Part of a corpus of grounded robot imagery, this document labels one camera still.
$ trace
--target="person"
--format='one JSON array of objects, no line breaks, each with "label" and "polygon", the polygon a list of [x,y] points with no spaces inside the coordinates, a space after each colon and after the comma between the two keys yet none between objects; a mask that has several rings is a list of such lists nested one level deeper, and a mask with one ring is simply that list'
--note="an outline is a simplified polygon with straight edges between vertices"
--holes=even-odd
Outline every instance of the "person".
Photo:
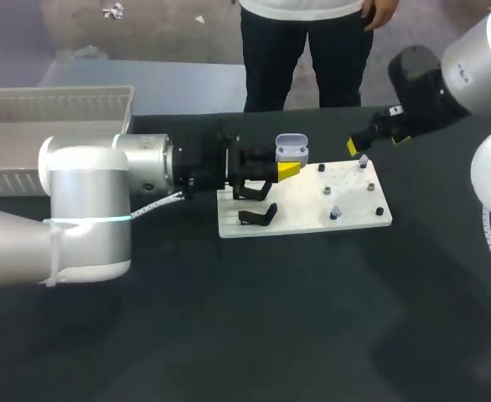
[{"label": "person", "polygon": [[283,109],[307,37],[320,107],[361,105],[374,30],[390,21],[399,0],[239,1],[245,112]]}]

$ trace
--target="black pants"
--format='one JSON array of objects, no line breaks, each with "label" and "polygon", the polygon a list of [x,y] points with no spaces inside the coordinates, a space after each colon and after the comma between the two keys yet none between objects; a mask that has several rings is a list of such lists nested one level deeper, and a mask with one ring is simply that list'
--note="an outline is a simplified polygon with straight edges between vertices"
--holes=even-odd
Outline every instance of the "black pants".
[{"label": "black pants", "polygon": [[374,38],[364,31],[366,24],[360,13],[322,21],[278,21],[242,8],[245,111],[283,109],[307,35],[320,107],[360,106],[359,87]]}]

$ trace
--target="white plastic tray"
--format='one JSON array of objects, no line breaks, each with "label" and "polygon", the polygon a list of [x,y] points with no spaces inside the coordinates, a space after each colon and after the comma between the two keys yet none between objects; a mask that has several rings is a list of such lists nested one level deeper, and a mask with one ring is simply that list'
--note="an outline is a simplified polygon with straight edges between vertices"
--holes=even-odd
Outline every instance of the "white plastic tray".
[{"label": "white plastic tray", "polygon": [[[229,239],[294,235],[376,228],[392,223],[389,206],[371,161],[365,169],[360,168],[357,161],[331,162],[325,166],[325,171],[319,172],[318,164],[307,165],[296,177],[274,184],[262,202],[236,201],[232,198],[232,188],[220,190],[220,236]],[[367,189],[369,183],[375,185],[374,191]],[[246,187],[260,189],[262,183],[250,182]],[[331,188],[330,195],[323,193],[325,187]],[[277,203],[278,211],[270,226],[240,224],[238,211],[265,214],[273,203]],[[340,207],[343,216],[331,220],[329,215],[335,205]],[[384,209],[382,216],[376,215],[378,207]]]},{"label": "white plastic tray", "polygon": [[0,197],[45,195],[39,149],[51,136],[123,134],[134,88],[0,89]]}]

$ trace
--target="hand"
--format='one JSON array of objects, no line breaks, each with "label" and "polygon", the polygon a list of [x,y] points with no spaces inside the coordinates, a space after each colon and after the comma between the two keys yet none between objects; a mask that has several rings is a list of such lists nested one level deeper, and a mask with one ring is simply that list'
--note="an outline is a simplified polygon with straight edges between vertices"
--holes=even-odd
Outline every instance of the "hand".
[{"label": "hand", "polygon": [[373,31],[374,29],[383,27],[386,23],[393,18],[393,14],[398,7],[400,0],[364,0],[363,1],[363,14],[361,17],[366,18],[372,6],[376,7],[376,14],[372,22],[365,27],[365,31]]}]

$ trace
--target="robotic arm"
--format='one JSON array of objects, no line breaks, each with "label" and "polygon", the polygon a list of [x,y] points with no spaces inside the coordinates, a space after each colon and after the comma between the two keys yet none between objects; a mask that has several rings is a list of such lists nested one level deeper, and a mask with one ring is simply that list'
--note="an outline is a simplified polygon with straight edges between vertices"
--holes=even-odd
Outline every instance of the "robotic arm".
[{"label": "robotic arm", "polygon": [[[219,132],[175,147],[168,136],[51,137],[39,151],[50,196],[44,222],[0,212],[0,286],[107,281],[130,267],[130,194],[184,197],[229,184],[234,198],[263,200],[272,184],[300,172],[274,144],[245,148]],[[266,182],[261,191],[246,180]]]},{"label": "robotic arm", "polygon": [[352,155],[391,138],[394,143],[428,134],[475,115],[491,115],[491,13],[452,44],[440,61],[414,46],[389,65],[400,104],[377,113],[367,130],[348,142]]},{"label": "robotic arm", "polygon": [[[350,154],[375,140],[396,144],[450,126],[467,116],[491,115],[491,13],[452,44],[440,61],[429,49],[405,49],[389,65],[400,104],[377,113],[348,141]],[[471,166],[474,190],[491,212],[491,136]]]}]

